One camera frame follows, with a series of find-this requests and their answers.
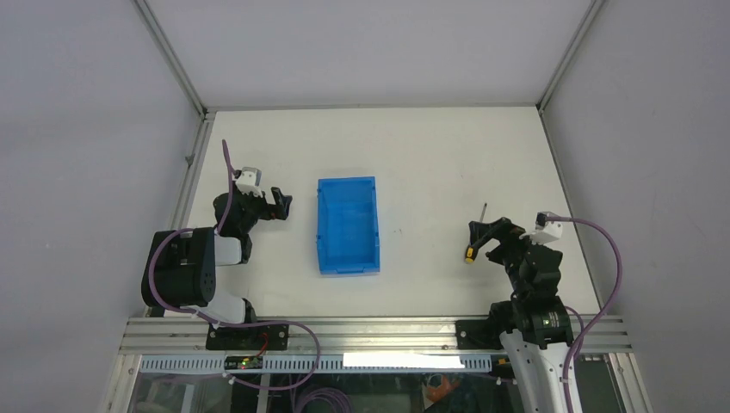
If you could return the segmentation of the yellow black handled screwdriver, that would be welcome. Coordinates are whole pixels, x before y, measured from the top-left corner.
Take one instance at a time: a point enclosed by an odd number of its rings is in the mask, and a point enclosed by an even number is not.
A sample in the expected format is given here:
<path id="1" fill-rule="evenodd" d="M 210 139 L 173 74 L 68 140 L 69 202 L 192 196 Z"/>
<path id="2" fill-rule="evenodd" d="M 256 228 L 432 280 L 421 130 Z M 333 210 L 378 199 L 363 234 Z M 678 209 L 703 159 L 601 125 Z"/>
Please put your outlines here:
<path id="1" fill-rule="evenodd" d="M 481 209 L 479 219 L 468 223 L 469 241 L 464 255 L 464 260 L 467 263 L 473 263 L 475 261 L 477 253 L 483 245 L 483 243 L 480 242 L 480 239 L 482 237 L 481 232 L 483 231 L 483 226 L 485 225 L 484 218 L 486 216 L 487 207 L 488 203 L 485 202 Z"/>

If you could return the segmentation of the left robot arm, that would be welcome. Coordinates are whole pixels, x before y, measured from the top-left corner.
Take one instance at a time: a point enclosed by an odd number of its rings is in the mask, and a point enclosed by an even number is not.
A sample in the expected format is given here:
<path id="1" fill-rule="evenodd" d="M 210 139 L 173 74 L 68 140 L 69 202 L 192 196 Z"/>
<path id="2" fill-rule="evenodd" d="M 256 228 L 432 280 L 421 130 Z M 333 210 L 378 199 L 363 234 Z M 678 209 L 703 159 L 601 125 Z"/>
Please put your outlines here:
<path id="1" fill-rule="evenodd" d="M 250 260 L 250 232 L 259 221 L 288 218 L 293 197 L 277 187 L 270 194 L 271 203 L 264 192 L 235 188 L 213 200 L 216 226 L 156 232 L 141 281 L 145 304 L 226 326 L 226 339 L 236 348 L 253 347 L 259 337 L 255 310 L 248 299 L 217 285 L 217 270 Z"/>

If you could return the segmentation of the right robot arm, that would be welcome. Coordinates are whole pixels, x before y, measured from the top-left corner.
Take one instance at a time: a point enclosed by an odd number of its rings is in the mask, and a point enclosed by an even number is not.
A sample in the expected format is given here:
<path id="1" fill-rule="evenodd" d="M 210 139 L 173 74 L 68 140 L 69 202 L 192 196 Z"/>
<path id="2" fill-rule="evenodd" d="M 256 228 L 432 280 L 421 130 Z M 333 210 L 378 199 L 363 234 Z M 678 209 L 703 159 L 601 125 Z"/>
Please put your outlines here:
<path id="1" fill-rule="evenodd" d="M 527 231 L 507 218 L 472 221 L 464 259 L 472 263 L 490 241 L 488 261 L 504 268 L 512 293 L 491 305 L 484 319 L 456 322 L 460 349 L 504 350 L 528 412 L 580 412 L 574 371 L 575 335 L 558 295 L 563 255 L 548 248 L 561 238 L 561 224 L 539 213 Z"/>

